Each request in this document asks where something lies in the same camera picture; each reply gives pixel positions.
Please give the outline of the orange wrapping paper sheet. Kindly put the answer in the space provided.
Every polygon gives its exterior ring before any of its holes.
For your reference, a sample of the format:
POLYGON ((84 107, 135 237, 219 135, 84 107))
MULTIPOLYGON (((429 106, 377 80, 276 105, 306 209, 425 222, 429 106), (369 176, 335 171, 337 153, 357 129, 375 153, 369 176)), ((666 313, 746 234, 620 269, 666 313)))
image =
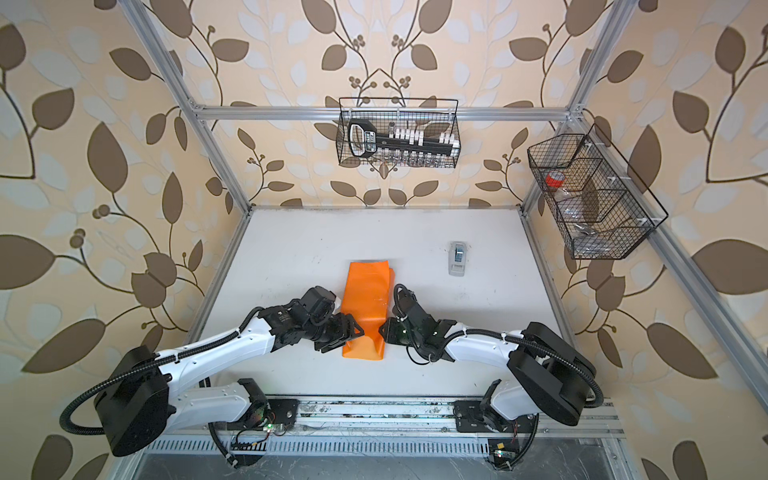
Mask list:
POLYGON ((352 315, 364 335, 344 345, 344 358, 367 361, 384 358, 386 343, 379 329, 388 318, 394 280, 394 270, 387 261, 350 264, 341 312, 352 315))

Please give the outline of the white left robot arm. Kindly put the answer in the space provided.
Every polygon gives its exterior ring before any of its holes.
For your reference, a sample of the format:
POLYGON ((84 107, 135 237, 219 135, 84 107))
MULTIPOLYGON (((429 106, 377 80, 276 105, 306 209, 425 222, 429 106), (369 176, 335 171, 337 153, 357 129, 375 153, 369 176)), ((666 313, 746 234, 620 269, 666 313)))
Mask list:
POLYGON ((337 312, 335 295, 316 286, 284 305, 255 307, 239 327, 214 337, 158 354, 137 347, 94 400, 111 453, 128 456, 166 432, 198 425, 257 426, 268 418, 268 400, 255 380, 218 387, 206 380, 303 340, 328 353, 363 334, 352 315, 337 312))

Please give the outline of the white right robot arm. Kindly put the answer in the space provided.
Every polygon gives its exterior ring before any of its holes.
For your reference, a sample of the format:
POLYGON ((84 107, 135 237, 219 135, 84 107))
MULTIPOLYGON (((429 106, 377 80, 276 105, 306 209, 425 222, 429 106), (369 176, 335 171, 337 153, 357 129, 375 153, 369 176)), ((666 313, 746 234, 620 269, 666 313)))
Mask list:
POLYGON ((598 408, 605 400, 594 365, 540 322, 523 330, 495 332, 437 320, 412 290, 398 284, 393 316, 380 333, 386 343, 416 353, 420 366, 475 362, 509 371, 514 379, 493 381, 476 407, 476 420, 490 431, 508 432, 519 419, 540 414, 576 426, 585 409, 598 408))

